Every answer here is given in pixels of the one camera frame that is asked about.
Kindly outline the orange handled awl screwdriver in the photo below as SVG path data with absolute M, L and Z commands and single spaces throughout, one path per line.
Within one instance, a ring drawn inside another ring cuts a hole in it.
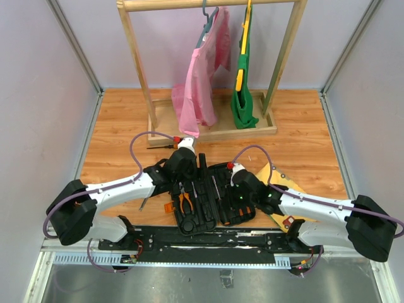
M 150 146 L 150 147 L 147 147 L 148 150 L 154 150 L 154 149 L 177 149 L 177 148 L 178 148 L 177 143 L 169 144 L 169 145 L 163 145 L 163 146 Z

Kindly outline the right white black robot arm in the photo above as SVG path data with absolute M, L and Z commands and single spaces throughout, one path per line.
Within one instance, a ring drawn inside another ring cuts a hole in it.
M 265 184 L 243 166 L 232 169 L 230 183 L 246 195 L 244 201 L 262 212 L 294 218 L 286 236 L 292 252 L 307 246 L 336 246 L 354 249 L 373 261 L 388 260 L 398 224 L 368 196 L 354 200 L 313 196 Z

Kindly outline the claw hammer black handle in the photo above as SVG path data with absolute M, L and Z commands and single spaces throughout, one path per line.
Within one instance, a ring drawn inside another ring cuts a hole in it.
M 195 200 L 197 201 L 198 200 L 198 194 L 197 194 L 195 183 L 193 181 L 191 181 L 191 185 L 192 185 L 192 189 L 193 189 L 193 196 L 194 196 Z

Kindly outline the orange handled needle nose pliers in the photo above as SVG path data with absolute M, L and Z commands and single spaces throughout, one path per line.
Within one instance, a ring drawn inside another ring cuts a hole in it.
M 189 193 L 185 191 L 182 182 L 179 183 L 179 189 L 180 189 L 180 195 L 179 195 L 180 209 L 182 216 L 185 217 L 186 215 L 192 214 L 194 208 Z

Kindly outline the black orange handled screwdriver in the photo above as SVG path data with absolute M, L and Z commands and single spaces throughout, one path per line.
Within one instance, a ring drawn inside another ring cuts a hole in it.
M 225 208 L 223 207 L 222 197 L 221 197 L 221 195 L 220 195 L 220 191 L 219 191 L 219 189 L 218 189 L 218 186 L 217 186 L 217 182 L 216 182 L 216 180 L 215 180 L 215 177 L 212 176 L 211 178 L 212 178 L 213 185 L 214 185 L 214 187 L 215 187 L 215 190 L 216 190 L 216 193 L 217 193 L 217 196 L 218 196 L 218 212 L 219 212 L 219 214 L 220 214 L 221 222 L 223 223 L 223 225 L 230 225 L 229 218 L 228 218 L 228 216 L 227 216 L 227 213 L 226 213 L 226 211 L 225 211 Z

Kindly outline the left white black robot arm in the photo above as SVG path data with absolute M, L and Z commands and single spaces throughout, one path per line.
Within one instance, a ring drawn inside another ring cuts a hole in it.
M 199 179 L 207 170 L 206 157 L 181 147 L 169 158 L 141 169 L 137 174 L 105 184 L 69 182 L 46 210 L 43 231 L 52 226 L 53 236 L 64 246 L 85 238 L 108 240 L 120 249 L 134 245 L 134 227 L 124 216 L 105 217 L 109 208 L 134 199 L 148 199 L 173 192 L 179 184 Z

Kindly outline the black plastic tool case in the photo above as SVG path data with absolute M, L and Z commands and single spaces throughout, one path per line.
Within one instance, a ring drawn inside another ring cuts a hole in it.
M 223 207 L 227 213 L 231 227 L 251 221 L 256 217 L 256 210 L 253 206 L 248 206 L 243 197 L 237 192 L 236 187 L 230 185 L 231 171 L 226 163 L 220 163 L 208 166 L 208 177 L 205 182 L 201 182 L 199 175 L 193 180 L 176 182 L 171 190 L 171 202 L 164 205 L 166 213 L 173 213 L 179 232 L 185 236 L 194 236 L 213 231 L 221 222 L 218 212 L 218 196 L 213 185 L 212 176 L 215 177 L 220 195 L 222 197 Z M 198 200 L 193 196 L 191 181 L 195 183 Z M 180 209 L 180 189 L 179 183 L 182 182 L 184 189 L 191 198 L 194 211 L 190 215 L 182 216 Z M 248 214 L 246 207 L 250 207 L 252 214 Z M 244 215 L 239 215 L 239 208 L 243 209 Z

